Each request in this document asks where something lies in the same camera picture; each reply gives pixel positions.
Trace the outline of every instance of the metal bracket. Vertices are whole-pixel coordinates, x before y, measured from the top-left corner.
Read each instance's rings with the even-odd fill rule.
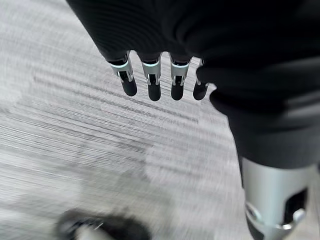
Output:
[[[161,76],[161,61],[160,59],[153,64],[142,62],[142,68],[144,72],[144,76],[146,78],[146,82],[148,85],[151,85],[150,75],[155,75],[155,85],[160,84],[160,76]]]
[[[133,75],[131,60],[128,56],[127,56],[127,61],[125,64],[114,65],[114,64],[110,63],[110,65],[111,65],[111,68],[112,68],[114,74],[117,75],[121,79],[122,83],[124,82],[124,80],[121,78],[120,72],[126,72],[129,82],[133,81],[134,75]]]
[[[188,69],[189,69],[190,63],[187,65],[176,65],[171,62],[171,79],[172,79],[172,85],[176,85],[176,76],[181,76],[181,83],[180,86],[183,86],[185,84],[185,79],[187,77]]]

